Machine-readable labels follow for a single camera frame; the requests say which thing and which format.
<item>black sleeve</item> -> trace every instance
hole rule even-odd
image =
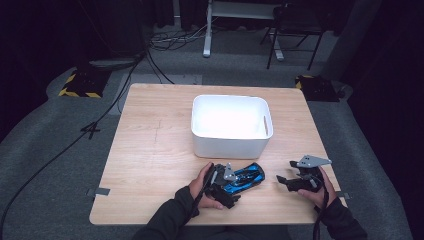
[[[191,217],[193,201],[189,187],[181,188],[175,193],[174,199],[160,206],[147,225],[134,235],[133,240],[175,239],[178,230]]]
[[[327,207],[321,221],[327,226],[328,233],[334,239],[367,239],[367,232],[353,218],[350,210],[343,206],[339,198],[336,198]]]

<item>chair leg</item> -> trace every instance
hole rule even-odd
[[[322,35],[323,35],[323,33],[321,33],[318,37],[318,41],[317,41],[317,44],[315,45],[314,53],[312,54],[311,61],[309,62],[308,70],[311,69],[312,62],[314,61],[315,55],[317,53],[318,46],[319,46],[319,43],[321,42]]]
[[[268,64],[266,65],[266,69],[269,69],[269,65],[271,65],[271,58],[272,58],[272,54],[275,50],[274,45],[275,45],[275,41],[277,41],[277,35],[278,35],[278,30],[275,29],[274,35],[272,36],[272,45],[271,45],[271,50],[269,52]]]
[[[269,35],[270,31],[271,31],[271,27],[269,27],[268,30],[266,30],[266,33],[265,33],[264,37],[262,38],[260,45],[262,45],[262,43],[264,43],[265,38]]]

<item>white plastic bin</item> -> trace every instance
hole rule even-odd
[[[197,96],[191,130],[194,153],[205,158],[259,158],[273,135],[267,102],[235,95]]]

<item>gray carpet floor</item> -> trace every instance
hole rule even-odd
[[[202,38],[178,50],[151,53],[165,74],[201,75],[203,85],[293,88],[296,76],[320,73],[338,40],[331,33],[325,35],[310,71],[306,70],[310,53],[296,52],[286,53],[283,62],[274,57],[267,70],[270,42],[259,45],[263,34],[262,30],[221,31],[213,36],[210,58],[202,57]],[[286,41],[280,44],[291,44]],[[58,93],[72,70],[52,80],[46,89],[49,100],[1,143],[1,210],[40,167],[80,136],[82,127],[106,111],[129,71],[112,73],[103,98],[60,97]],[[134,74],[153,74],[147,59]],[[344,86],[340,82],[333,85],[336,89]],[[353,196],[348,200],[349,208],[369,239],[412,239],[399,195],[350,111],[346,99],[351,89],[347,86],[345,90],[347,96],[339,103],[308,105],[341,188]],[[89,214],[93,199],[86,196],[87,189],[100,182],[119,118],[119,114],[107,114],[98,125],[101,131],[91,140],[84,136],[31,181],[8,212],[4,239],[131,238],[139,226],[92,225]],[[291,225],[289,231],[292,239],[312,238],[312,225]],[[324,227],[321,232],[322,239],[330,239]]]

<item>person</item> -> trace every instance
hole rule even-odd
[[[262,225],[262,226],[210,226],[188,227],[184,226],[191,218],[193,212],[199,214],[198,209],[192,209],[194,199],[203,187],[203,179],[212,163],[208,163],[199,172],[196,179],[188,186],[179,189],[174,199],[163,203],[147,225],[140,228],[133,240],[138,239],[209,239],[209,240],[248,240],[248,239],[290,239],[287,226]],[[329,193],[329,200],[322,223],[327,226],[330,236],[334,239],[367,239],[366,231],[359,222],[353,218],[350,210],[344,207],[337,197],[334,187],[325,171],[320,167],[325,186]],[[323,206],[324,189],[317,193],[300,189],[297,192],[315,203],[315,210],[320,211]],[[206,195],[203,195],[198,208],[223,209],[223,205]]]

